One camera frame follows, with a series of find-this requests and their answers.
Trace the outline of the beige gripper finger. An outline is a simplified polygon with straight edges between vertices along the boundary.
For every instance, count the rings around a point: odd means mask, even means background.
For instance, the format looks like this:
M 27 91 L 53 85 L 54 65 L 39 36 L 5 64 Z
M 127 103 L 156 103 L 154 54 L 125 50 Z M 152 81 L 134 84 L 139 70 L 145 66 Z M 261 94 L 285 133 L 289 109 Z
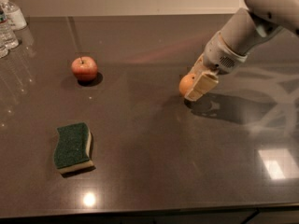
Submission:
M 206 67 L 204 66 L 204 55 L 200 55 L 189 71 L 189 74 L 195 74 L 197 76 L 202 74 L 205 70 Z
M 195 76 L 192 87 L 187 91 L 184 97 L 189 101 L 197 101 L 203 95 L 213 90 L 219 83 L 218 77 L 208 71 Z

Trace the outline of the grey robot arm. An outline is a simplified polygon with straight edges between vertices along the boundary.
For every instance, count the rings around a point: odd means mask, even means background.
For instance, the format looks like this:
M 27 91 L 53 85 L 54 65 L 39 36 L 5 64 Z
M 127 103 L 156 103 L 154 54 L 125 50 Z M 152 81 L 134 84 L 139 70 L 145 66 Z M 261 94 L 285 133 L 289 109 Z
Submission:
M 179 82 L 180 94 L 196 101 L 214 89 L 219 76 L 244 63 L 256 46 L 286 29 L 299 32 L 299 0 L 244 0 L 225 25 L 206 43 L 188 75 Z

